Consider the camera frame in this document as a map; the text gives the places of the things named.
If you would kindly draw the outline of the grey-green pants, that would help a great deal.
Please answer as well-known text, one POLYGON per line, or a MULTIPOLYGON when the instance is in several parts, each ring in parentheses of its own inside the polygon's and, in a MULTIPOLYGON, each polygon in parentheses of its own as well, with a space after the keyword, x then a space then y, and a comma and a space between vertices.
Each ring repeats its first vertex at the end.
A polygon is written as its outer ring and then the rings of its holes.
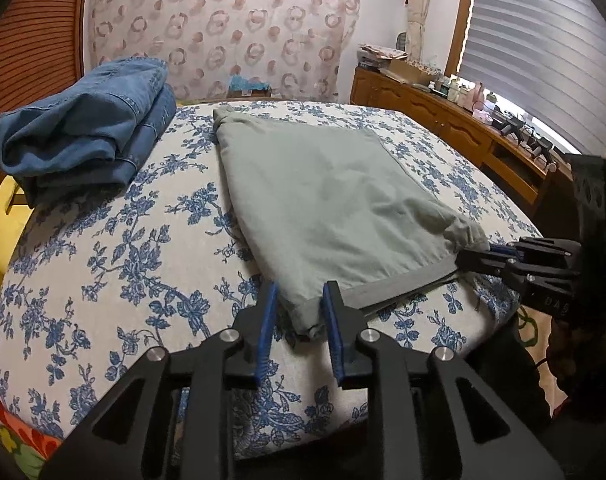
POLYGON ((242 235, 297 335, 315 338, 335 281, 346 306, 376 312, 457 272, 482 227, 440 202, 370 130, 214 110, 242 235))

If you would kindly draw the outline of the stack of papers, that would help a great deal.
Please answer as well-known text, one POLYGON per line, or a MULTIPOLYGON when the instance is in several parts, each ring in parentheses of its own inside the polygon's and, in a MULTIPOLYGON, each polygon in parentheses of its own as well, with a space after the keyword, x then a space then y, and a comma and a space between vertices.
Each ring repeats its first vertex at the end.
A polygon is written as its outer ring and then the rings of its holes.
POLYGON ((374 44, 360 44, 357 51, 358 65, 369 68, 389 66, 392 61, 406 61, 408 54, 404 51, 375 46, 374 44))

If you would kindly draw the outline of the beige side curtain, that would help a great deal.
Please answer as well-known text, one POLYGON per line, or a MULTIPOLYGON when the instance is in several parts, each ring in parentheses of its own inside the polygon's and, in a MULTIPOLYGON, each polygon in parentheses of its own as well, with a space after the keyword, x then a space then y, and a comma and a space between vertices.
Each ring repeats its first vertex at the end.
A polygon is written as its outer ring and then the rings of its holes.
POLYGON ((431 0, 407 0, 406 52, 419 61, 422 55, 426 16, 431 0))

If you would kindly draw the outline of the grey zebra window blind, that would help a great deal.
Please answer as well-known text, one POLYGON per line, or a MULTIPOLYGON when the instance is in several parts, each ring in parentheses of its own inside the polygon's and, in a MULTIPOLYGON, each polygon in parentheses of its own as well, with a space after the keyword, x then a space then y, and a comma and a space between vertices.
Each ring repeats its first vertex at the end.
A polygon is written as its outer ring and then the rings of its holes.
POLYGON ((606 154, 606 21, 591 0, 473 0, 458 73, 606 154))

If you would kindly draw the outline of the pink circle patterned curtain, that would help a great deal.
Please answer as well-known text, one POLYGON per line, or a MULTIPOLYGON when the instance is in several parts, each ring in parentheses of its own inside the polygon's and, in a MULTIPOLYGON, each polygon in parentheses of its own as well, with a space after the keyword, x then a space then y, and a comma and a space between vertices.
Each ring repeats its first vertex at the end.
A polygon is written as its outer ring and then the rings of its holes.
POLYGON ((181 101, 221 100, 233 78, 278 98, 333 101, 360 0, 88 0, 91 66, 148 56, 181 101))

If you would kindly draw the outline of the folded blue jeans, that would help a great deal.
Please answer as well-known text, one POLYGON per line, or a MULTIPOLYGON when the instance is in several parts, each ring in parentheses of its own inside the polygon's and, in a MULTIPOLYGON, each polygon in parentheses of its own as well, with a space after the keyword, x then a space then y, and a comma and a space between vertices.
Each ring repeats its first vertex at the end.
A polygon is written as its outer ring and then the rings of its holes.
POLYGON ((175 116, 167 76, 159 58, 120 58, 1 114, 0 168, 32 208, 94 186, 124 188, 175 116))

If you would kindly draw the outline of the blue floral white bedsheet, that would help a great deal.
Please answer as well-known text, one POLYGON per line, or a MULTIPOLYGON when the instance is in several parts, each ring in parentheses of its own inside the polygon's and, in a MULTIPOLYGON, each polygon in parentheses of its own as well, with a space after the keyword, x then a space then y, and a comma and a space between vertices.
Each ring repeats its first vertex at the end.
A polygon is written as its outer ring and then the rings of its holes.
MULTIPOLYGON (((255 304, 260 271, 242 242, 219 170, 213 110, 181 107, 146 166, 114 198, 79 196, 34 211, 0 287, 0 400, 62 441, 146 350, 197 346, 255 304)), ((375 132, 442 203, 494 243, 539 236, 496 184, 399 112, 345 104, 240 102, 260 118, 375 132)), ((467 275, 377 314, 405 347, 471 350, 518 300, 467 275)), ((327 345, 275 333, 265 381, 234 400, 239 458, 280 451, 361 422, 367 393, 343 391, 327 345)))

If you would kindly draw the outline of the orange floral beige blanket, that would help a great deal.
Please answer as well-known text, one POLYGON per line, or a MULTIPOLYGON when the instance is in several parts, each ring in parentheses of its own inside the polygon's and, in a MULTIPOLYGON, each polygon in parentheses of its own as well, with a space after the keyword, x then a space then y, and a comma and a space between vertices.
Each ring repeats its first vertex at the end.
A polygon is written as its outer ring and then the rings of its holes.
POLYGON ((29 479, 37 479, 42 467, 62 441, 42 434, 11 414, 0 400, 0 443, 29 479))

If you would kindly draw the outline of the wooden sideboard cabinet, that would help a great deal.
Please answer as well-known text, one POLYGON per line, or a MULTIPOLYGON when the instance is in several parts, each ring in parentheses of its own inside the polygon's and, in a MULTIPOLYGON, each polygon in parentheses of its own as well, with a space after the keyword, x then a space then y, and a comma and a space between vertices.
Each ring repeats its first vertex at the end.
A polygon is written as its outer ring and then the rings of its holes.
POLYGON ((357 67, 350 102, 407 115, 472 162, 531 217, 575 209, 567 166, 540 168, 522 146, 439 96, 357 67))

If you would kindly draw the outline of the cardboard box on cabinet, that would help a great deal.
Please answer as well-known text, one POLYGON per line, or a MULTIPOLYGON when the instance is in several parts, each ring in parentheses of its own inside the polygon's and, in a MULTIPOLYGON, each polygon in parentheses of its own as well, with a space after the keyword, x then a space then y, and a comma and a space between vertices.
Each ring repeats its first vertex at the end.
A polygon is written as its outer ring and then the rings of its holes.
POLYGON ((427 86, 432 80, 440 76, 440 72, 433 67, 423 65, 416 60, 391 60, 388 69, 407 84, 423 84, 427 86))

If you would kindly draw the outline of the blue item behind bed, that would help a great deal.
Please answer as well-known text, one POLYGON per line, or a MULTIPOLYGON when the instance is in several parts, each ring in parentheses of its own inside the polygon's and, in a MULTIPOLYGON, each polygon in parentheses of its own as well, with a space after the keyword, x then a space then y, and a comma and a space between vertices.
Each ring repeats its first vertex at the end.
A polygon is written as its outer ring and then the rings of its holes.
POLYGON ((233 75, 229 81, 227 98, 270 98, 271 85, 256 78, 245 79, 240 75, 233 75))

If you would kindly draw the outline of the pink bottle on cabinet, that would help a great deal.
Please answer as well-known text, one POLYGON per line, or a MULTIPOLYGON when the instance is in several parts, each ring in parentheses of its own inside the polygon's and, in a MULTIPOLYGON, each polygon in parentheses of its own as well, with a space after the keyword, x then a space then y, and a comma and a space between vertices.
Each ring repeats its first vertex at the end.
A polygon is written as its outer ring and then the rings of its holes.
POLYGON ((469 106, 468 109, 471 113, 476 110, 482 110, 484 108, 485 96, 484 96, 484 84, 477 82, 473 89, 468 93, 469 106))

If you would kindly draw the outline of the brown louvered wardrobe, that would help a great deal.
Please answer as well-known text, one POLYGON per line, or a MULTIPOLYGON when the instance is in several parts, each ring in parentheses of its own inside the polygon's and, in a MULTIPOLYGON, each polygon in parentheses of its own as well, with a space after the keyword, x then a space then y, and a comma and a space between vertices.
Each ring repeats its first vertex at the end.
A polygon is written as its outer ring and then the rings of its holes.
MULTIPOLYGON (((0 115, 82 76, 85 0, 0 2, 0 115)), ((0 169, 0 183, 4 172, 0 169)))

